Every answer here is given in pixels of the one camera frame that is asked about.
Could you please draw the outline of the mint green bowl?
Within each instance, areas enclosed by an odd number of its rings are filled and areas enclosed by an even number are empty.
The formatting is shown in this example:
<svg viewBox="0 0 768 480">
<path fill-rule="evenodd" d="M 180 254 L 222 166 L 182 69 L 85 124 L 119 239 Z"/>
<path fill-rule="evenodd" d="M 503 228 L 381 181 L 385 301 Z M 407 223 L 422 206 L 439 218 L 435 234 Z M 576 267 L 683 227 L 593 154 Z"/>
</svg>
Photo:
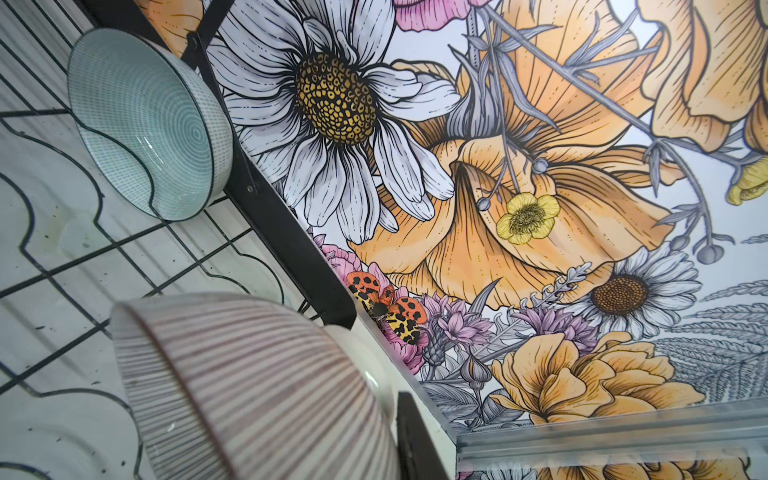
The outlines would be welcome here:
<svg viewBox="0 0 768 480">
<path fill-rule="evenodd" d="M 184 221 L 223 191 L 233 161 L 230 122 L 203 79 L 167 50 L 93 29 L 71 50 L 67 90 L 92 159 L 139 210 Z"/>
</svg>

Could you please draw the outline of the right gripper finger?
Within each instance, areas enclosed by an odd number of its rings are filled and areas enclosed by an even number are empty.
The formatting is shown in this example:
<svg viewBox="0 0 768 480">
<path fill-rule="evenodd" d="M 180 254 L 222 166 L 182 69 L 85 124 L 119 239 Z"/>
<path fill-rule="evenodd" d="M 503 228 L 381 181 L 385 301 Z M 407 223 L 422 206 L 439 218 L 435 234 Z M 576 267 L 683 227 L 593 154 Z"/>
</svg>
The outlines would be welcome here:
<svg viewBox="0 0 768 480">
<path fill-rule="evenodd" d="M 410 393 L 398 393 L 396 428 L 402 479 L 449 479 L 416 402 Z"/>
</svg>

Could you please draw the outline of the pink striped bowl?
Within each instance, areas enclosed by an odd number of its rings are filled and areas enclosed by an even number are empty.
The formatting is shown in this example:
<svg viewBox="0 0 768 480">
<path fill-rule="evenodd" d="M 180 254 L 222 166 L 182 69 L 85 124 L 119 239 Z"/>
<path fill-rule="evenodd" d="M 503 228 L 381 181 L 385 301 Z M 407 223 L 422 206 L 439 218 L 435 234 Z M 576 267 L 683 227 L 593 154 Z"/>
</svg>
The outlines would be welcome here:
<svg viewBox="0 0 768 480">
<path fill-rule="evenodd" d="M 116 361 L 159 479 L 397 479 L 373 377 L 321 327 L 249 295 L 117 303 Z"/>
</svg>

